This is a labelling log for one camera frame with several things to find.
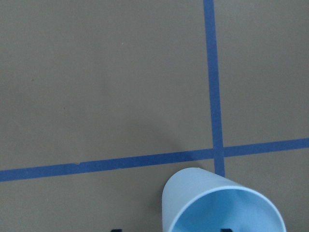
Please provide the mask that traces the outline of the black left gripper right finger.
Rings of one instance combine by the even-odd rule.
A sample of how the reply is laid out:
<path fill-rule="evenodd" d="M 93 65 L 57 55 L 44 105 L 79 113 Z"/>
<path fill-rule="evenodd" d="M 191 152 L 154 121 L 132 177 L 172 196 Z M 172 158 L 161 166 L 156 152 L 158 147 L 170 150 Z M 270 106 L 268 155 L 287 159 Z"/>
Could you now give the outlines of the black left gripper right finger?
<path fill-rule="evenodd" d="M 223 228 L 223 229 L 221 229 L 221 232 L 231 232 L 231 229 L 230 228 Z"/>

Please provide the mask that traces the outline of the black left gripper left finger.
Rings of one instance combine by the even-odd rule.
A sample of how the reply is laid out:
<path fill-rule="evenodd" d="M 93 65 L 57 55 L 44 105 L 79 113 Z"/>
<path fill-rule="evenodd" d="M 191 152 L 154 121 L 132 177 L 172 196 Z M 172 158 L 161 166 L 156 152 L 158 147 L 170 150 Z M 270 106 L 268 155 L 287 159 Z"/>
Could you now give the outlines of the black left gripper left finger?
<path fill-rule="evenodd" d="M 122 229 L 112 229 L 111 232 L 122 232 Z"/>

